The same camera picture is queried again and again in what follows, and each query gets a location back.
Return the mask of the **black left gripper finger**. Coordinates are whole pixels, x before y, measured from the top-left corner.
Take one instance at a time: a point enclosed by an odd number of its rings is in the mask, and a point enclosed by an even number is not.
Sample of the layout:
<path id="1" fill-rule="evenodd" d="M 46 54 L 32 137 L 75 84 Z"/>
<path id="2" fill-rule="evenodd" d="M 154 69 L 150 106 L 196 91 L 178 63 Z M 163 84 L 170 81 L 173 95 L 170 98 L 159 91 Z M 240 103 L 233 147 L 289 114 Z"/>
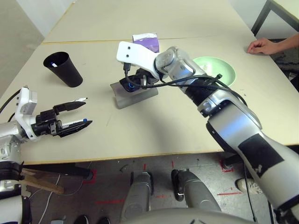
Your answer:
<path id="1" fill-rule="evenodd" d="M 81 101 L 72 101 L 72 102 L 55 105 L 53 106 L 53 110 L 55 111 L 56 114 L 59 114 L 60 112 L 78 109 L 79 107 L 84 106 L 85 104 L 86 104 L 85 102 L 81 102 Z"/>
<path id="2" fill-rule="evenodd" d="M 92 122 L 92 120 L 77 120 L 62 124 L 61 128 L 57 132 L 57 135 L 59 137 L 65 137 L 77 133 L 80 130 L 88 127 Z"/>

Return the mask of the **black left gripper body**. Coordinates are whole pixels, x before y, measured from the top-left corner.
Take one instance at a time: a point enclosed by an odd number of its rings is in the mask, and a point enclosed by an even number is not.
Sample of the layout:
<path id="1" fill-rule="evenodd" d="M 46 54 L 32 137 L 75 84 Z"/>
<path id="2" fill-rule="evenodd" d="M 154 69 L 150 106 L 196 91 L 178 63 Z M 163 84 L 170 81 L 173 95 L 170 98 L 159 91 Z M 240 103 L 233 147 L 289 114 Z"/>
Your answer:
<path id="1" fill-rule="evenodd" d="M 62 137 L 62 123 L 57 120 L 59 112 L 57 111 L 43 111 L 36 116 L 35 135 L 58 135 Z"/>

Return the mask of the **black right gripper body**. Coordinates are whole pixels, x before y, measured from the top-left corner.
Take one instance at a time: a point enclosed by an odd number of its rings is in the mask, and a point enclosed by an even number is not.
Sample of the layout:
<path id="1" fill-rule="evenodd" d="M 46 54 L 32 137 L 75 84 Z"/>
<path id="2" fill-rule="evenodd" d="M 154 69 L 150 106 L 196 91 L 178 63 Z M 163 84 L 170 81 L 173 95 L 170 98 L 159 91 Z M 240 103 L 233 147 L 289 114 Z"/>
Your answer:
<path id="1" fill-rule="evenodd" d="M 159 80 L 155 78 L 150 72 L 144 69 L 138 69 L 136 71 L 137 86 L 141 88 L 153 88 L 154 84 Z"/>

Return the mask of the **person bare hand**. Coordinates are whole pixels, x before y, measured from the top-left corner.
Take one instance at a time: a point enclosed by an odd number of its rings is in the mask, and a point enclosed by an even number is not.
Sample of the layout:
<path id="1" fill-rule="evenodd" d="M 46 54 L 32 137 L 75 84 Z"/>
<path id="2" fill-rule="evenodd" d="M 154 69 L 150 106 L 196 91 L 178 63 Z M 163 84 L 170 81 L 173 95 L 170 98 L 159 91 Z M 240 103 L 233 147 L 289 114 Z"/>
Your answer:
<path id="1" fill-rule="evenodd" d="M 258 54 L 263 53 L 266 55 L 272 55 L 278 52 L 278 46 L 276 43 L 262 38 L 250 43 L 247 49 L 247 53 Z"/>

